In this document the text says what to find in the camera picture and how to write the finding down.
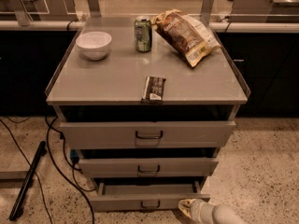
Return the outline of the white and yellow gripper body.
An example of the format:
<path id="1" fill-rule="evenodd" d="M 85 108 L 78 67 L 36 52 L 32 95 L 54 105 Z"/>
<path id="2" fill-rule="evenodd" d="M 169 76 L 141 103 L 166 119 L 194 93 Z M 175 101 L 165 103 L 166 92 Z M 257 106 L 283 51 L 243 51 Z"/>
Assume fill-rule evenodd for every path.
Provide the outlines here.
<path id="1" fill-rule="evenodd" d="M 178 202 L 178 209 L 189 218 L 195 217 L 195 199 L 184 199 Z"/>

